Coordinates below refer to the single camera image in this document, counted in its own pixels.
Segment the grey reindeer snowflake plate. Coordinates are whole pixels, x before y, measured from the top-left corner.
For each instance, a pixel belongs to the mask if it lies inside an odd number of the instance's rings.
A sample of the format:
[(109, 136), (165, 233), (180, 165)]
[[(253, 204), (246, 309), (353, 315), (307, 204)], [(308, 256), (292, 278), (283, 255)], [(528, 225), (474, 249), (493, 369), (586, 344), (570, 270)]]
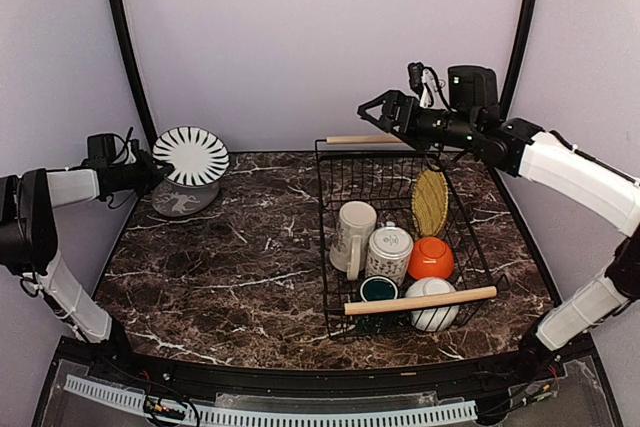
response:
[(183, 218), (208, 207), (218, 196), (220, 185), (184, 187), (163, 181), (151, 195), (153, 209), (168, 218)]

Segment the white plate with black stripes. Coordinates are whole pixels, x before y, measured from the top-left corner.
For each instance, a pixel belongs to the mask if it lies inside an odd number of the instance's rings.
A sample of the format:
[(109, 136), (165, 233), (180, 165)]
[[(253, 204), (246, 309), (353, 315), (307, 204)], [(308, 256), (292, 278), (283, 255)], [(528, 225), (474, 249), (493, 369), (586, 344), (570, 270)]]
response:
[(161, 134), (152, 148), (158, 162), (173, 166), (166, 180), (182, 187), (201, 188), (227, 172), (229, 152), (215, 134), (199, 127), (181, 126)]

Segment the yellow woven plate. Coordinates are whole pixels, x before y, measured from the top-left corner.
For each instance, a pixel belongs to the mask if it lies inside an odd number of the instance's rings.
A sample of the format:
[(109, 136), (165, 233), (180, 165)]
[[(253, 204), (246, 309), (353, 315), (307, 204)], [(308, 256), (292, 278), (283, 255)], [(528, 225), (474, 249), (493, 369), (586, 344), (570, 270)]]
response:
[(414, 226), (421, 237), (438, 236), (448, 217), (448, 185), (441, 172), (423, 171), (411, 197)]

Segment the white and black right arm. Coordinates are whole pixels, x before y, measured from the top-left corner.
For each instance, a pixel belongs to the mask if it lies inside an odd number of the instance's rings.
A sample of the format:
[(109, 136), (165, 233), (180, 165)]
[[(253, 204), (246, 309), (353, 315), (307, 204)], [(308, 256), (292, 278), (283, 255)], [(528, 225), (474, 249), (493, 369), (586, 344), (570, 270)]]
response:
[(501, 115), (497, 77), (481, 66), (448, 69), (448, 89), (429, 87), (435, 71), (408, 66), (411, 94), (388, 90), (360, 105), (359, 117), (415, 150), (434, 145), (470, 153), (513, 178), (540, 184), (597, 214), (624, 235), (611, 263), (546, 314), (510, 360), (521, 381), (534, 379), (549, 352), (639, 298), (639, 180), (579, 150), (555, 130)]

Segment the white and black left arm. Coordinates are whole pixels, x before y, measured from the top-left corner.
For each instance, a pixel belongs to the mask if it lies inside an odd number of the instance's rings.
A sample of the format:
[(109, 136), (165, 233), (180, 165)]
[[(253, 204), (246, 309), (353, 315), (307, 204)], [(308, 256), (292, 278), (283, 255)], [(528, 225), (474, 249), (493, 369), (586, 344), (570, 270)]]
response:
[(120, 383), (140, 376), (140, 359), (130, 353), (121, 322), (99, 307), (66, 265), (54, 210), (106, 202), (121, 191), (142, 196), (173, 170), (141, 149), (138, 140), (104, 133), (87, 138), (87, 157), (76, 167), (39, 168), (1, 179), (1, 264), (79, 340), (95, 345), (103, 353), (103, 368)]

